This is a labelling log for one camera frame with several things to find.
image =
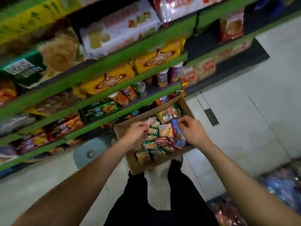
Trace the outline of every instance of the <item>person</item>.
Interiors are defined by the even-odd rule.
[[[190,143],[209,160],[232,201],[248,225],[301,225],[301,217],[273,194],[250,178],[207,136],[198,120],[183,117],[180,129]],[[21,214],[13,226],[64,225],[81,223],[107,179],[148,129],[144,122],[131,125],[126,135],[65,181],[51,189],[31,208]],[[171,211],[157,211],[148,204],[144,174],[129,174],[124,193],[111,209],[105,226],[118,225],[218,225],[193,183],[173,160],[168,172],[171,189]]]

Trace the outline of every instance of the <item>black pants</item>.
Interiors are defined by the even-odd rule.
[[[168,171],[171,211],[156,210],[148,203],[148,184],[144,173],[129,174],[124,193],[111,209],[104,226],[123,225],[214,225],[213,212],[195,188],[193,182],[181,172],[181,163],[173,160]]]

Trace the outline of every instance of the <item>forearm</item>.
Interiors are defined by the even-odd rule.
[[[301,223],[299,215],[262,188],[211,141],[198,148],[201,148],[249,224],[284,226]]]
[[[13,226],[79,225],[129,148],[126,141],[118,141],[40,198]]]

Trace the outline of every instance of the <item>star-shaped logo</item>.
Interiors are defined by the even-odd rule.
[[[104,81],[102,83],[99,83],[95,89],[101,89],[107,86],[114,86],[117,82],[124,79],[126,77],[126,74],[121,74],[115,77],[109,77],[107,73],[103,74]]]
[[[151,60],[149,60],[146,64],[144,64],[144,66],[150,67],[155,64],[161,65],[165,60],[167,60],[174,54],[175,54],[175,51],[169,51],[169,52],[163,53],[163,52],[161,52],[160,49],[158,49],[158,53],[156,54],[156,56],[154,58],[152,58]]]

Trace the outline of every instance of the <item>hand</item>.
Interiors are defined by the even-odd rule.
[[[127,133],[122,137],[125,143],[129,144],[130,149],[134,146],[134,144],[141,138],[145,137],[146,132],[149,129],[149,125],[145,122],[135,122],[132,123]]]
[[[200,151],[204,150],[208,144],[212,144],[200,121],[188,116],[178,119],[178,125],[187,141],[196,146]]]

